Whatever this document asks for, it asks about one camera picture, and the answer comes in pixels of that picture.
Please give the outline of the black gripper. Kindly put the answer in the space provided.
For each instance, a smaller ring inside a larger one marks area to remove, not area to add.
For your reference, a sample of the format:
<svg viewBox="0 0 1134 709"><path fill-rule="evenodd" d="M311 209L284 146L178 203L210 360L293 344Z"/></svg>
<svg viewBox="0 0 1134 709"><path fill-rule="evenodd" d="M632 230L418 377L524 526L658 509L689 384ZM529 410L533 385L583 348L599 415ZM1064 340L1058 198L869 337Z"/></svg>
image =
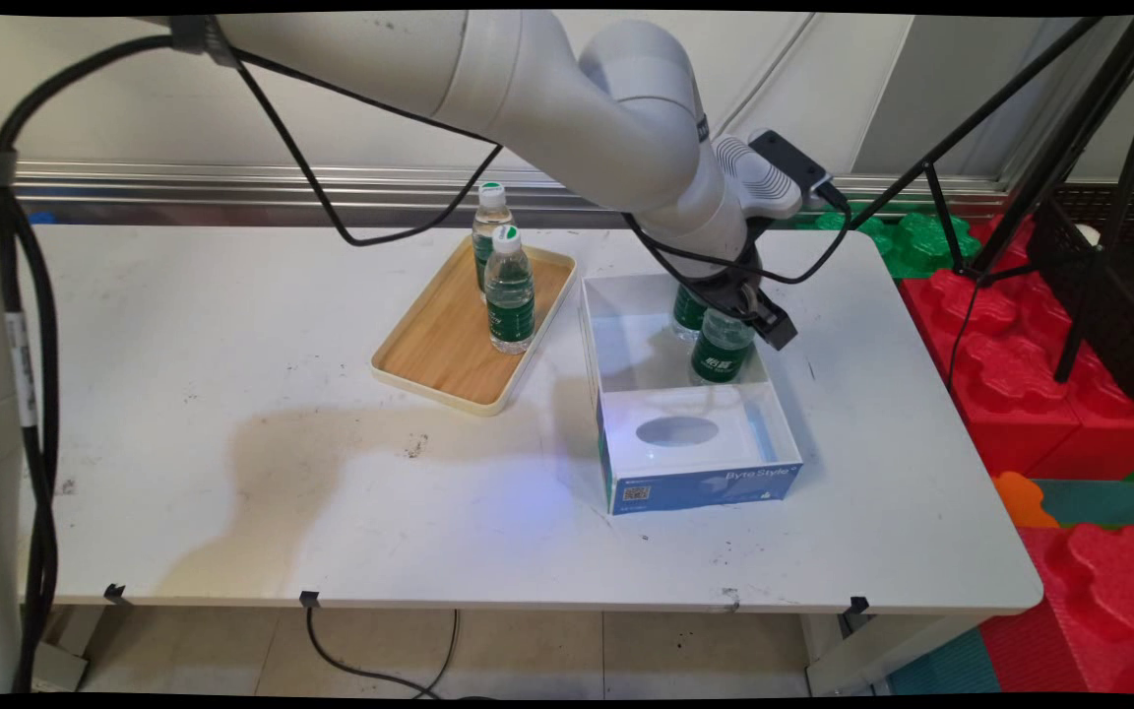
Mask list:
<svg viewBox="0 0 1134 709"><path fill-rule="evenodd" d="M762 260L755 245L762 233L768 229L765 219L747 219L746 248L736 258L743 265L760 268ZM676 281L682 285L682 311L733 311L736 301L737 316L747 324L771 351L782 351L797 336L790 315L773 299L761 292L760 275L738 268L721 265L710 277L693 277L687 271L687 264L706 265L701 259L667 255L667 264L676 271Z"/></svg>

